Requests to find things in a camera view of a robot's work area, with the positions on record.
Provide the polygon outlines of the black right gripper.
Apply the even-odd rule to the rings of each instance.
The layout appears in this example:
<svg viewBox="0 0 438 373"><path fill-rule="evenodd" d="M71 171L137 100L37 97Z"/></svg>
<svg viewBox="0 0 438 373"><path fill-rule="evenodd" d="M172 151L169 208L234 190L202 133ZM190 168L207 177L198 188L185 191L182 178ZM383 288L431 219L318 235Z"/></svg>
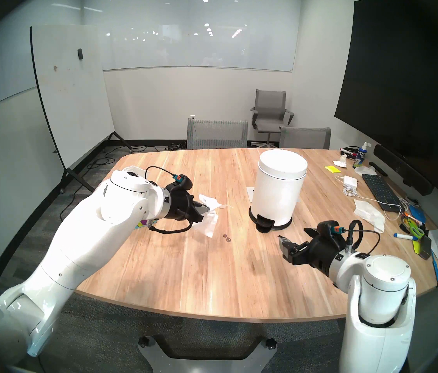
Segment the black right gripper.
<svg viewBox="0 0 438 373"><path fill-rule="evenodd" d="M313 238L301 245L291 242L286 237L279 237L279 248L283 258L293 265L310 265L323 274L328 274L336 255L345 248L345 240L340 234L330 237L320 235L314 228L304 228L305 233Z"/></svg>

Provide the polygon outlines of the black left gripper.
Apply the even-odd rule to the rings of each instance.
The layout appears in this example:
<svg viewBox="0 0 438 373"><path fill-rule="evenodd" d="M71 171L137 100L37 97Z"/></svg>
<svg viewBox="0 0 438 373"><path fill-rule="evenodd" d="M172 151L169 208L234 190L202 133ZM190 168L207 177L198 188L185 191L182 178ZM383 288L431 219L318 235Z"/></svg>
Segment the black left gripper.
<svg viewBox="0 0 438 373"><path fill-rule="evenodd" d="M208 210L206 204L195 201L194 196L185 190L169 191L169 201L169 209L165 219L202 222L205 213L199 213L198 210Z"/></svg>

